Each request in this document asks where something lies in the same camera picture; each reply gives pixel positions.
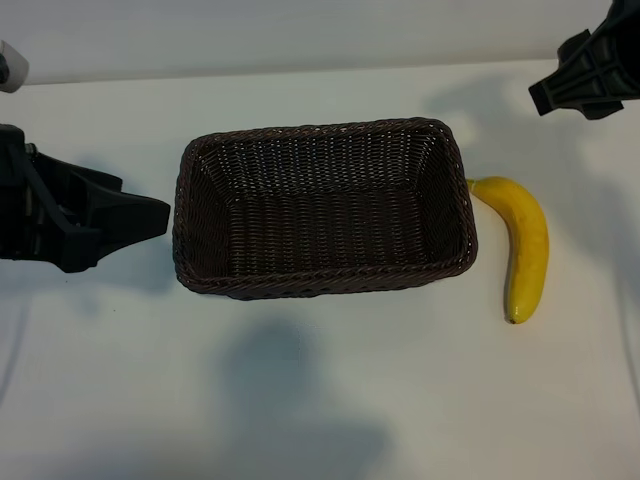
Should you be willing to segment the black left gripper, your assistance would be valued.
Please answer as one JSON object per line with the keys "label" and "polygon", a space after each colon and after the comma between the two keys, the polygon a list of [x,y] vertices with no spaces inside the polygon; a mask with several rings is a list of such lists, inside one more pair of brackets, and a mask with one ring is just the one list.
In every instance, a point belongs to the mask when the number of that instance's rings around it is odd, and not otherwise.
{"label": "black left gripper", "polygon": [[[51,217],[26,169],[43,180],[60,206]],[[83,272],[104,257],[166,233],[171,207],[122,193],[121,178],[69,164],[25,142],[16,126],[1,126],[1,257],[48,261]]]}

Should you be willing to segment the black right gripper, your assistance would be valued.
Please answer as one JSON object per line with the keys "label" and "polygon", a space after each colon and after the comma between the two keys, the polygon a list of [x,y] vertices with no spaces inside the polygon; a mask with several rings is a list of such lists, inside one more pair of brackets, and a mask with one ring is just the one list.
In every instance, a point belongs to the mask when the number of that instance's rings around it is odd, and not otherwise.
{"label": "black right gripper", "polygon": [[624,72],[632,85],[625,97],[639,98],[639,2],[614,1],[595,31],[585,29],[561,44],[556,71],[529,87],[539,115],[571,109],[587,119],[602,119],[623,108],[605,73],[617,62],[608,29],[624,9]]}

